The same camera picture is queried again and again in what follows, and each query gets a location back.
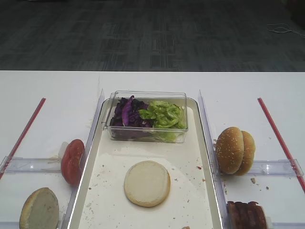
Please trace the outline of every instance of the purple cabbage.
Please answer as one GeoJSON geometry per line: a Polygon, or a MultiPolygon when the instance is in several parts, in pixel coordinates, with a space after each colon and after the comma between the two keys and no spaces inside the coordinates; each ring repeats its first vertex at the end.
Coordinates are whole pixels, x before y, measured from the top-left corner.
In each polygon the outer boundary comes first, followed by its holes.
{"type": "MultiPolygon", "coordinates": [[[[110,126],[131,126],[131,127],[152,127],[153,120],[142,119],[139,110],[148,109],[148,104],[139,101],[131,96],[129,99],[122,98],[117,103],[114,116],[110,121],[110,126]]],[[[117,139],[135,139],[150,136],[151,133],[133,130],[112,130],[112,136],[117,139]]]]}
{"type": "Polygon", "coordinates": [[[129,99],[122,98],[116,105],[110,126],[152,127],[153,121],[141,119],[139,114],[139,110],[147,110],[148,106],[133,95],[129,99]]]}
{"type": "Polygon", "coordinates": [[[123,126],[129,126],[129,115],[132,111],[132,100],[134,96],[132,95],[128,102],[125,104],[122,110],[122,120],[123,120],[123,126]]]}

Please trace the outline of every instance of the bottom bun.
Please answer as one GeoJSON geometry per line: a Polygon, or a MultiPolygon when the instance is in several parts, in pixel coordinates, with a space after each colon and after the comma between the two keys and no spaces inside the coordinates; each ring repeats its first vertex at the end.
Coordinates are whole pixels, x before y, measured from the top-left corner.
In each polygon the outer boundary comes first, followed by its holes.
{"type": "Polygon", "coordinates": [[[171,179],[166,168],[154,161],[142,161],[132,166],[125,177],[126,197],[134,204],[153,207],[169,194],[171,179]]]}
{"type": "Polygon", "coordinates": [[[25,201],[19,220],[20,229],[55,229],[59,206],[55,194],[47,187],[33,192],[25,201]]]}

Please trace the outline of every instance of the table surface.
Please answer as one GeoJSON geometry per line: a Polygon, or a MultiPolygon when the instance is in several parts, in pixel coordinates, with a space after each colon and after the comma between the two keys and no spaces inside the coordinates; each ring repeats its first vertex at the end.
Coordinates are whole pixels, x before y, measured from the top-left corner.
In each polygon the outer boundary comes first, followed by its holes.
{"type": "MultiPolygon", "coordinates": [[[[0,160],[7,156],[41,98],[46,102],[15,156],[52,157],[62,142],[86,142],[96,104],[117,90],[185,92],[204,97],[213,138],[229,126],[250,132],[256,143],[255,160],[286,159],[257,98],[261,97],[291,154],[305,168],[305,73],[164,73],[164,72],[32,72],[0,71],[0,160]]],[[[283,185],[295,205],[305,195],[295,179],[283,185]]],[[[302,220],[291,213],[291,221],[302,220]]]]}

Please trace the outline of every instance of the hamburger bun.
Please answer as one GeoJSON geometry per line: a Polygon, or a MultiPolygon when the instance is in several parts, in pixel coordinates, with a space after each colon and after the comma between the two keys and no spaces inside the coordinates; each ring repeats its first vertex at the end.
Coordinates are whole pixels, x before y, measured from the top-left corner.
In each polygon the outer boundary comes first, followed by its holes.
{"type": "Polygon", "coordinates": [[[20,229],[56,229],[59,206],[55,194],[47,187],[33,192],[25,201],[19,220],[20,229]]]}
{"type": "Polygon", "coordinates": [[[227,173],[236,173],[244,157],[244,141],[237,127],[225,129],[216,142],[216,155],[220,169],[227,173]]]}
{"type": "Polygon", "coordinates": [[[216,156],[220,169],[227,174],[241,176],[252,167],[255,144],[252,136],[237,127],[225,129],[216,142],[216,156]]]}
{"type": "Polygon", "coordinates": [[[242,131],[242,134],[244,139],[244,157],[238,171],[234,173],[234,175],[237,176],[242,176],[247,172],[249,172],[253,164],[254,152],[255,152],[255,143],[251,134],[249,134],[246,131],[242,131]]]}
{"type": "Polygon", "coordinates": [[[155,161],[142,161],[132,166],[125,177],[124,192],[134,204],[153,207],[162,203],[169,194],[170,175],[155,161]]]}

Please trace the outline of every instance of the gray carpet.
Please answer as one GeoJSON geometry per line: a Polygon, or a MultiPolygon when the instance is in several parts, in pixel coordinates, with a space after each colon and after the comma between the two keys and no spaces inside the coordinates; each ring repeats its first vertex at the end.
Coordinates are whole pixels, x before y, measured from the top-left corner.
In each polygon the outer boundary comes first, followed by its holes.
{"type": "Polygon", "coordinates": [[[280,0],[0,0],[0,70],[305,71],[269,23],[297,29],[280,0]]]}

